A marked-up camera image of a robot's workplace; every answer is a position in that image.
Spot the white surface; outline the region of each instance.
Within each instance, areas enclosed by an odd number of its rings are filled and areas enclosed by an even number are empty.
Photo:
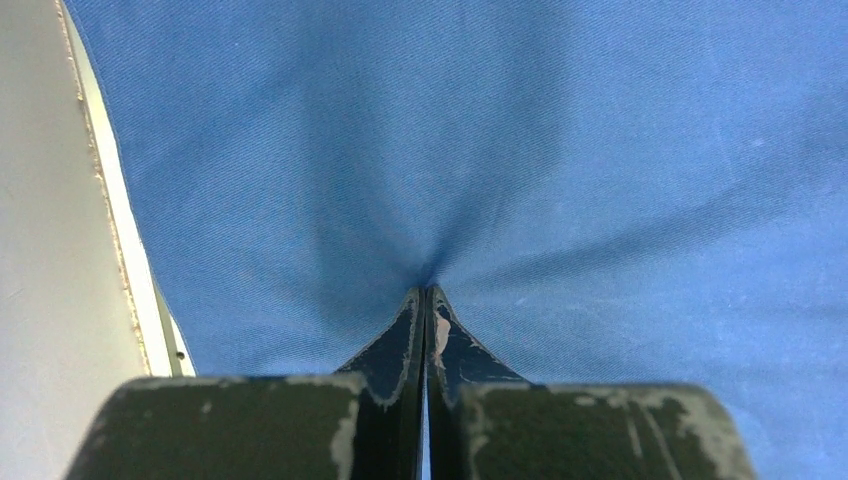
[[[0,11],[0,479],[44,480],[145,368],[57,7]]]

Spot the blue cloth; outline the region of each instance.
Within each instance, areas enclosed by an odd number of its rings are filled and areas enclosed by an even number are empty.
[[[844,1],[69,7],[201,374],[439,283],[532,380],[699,383],[763,478],[844,478]]]

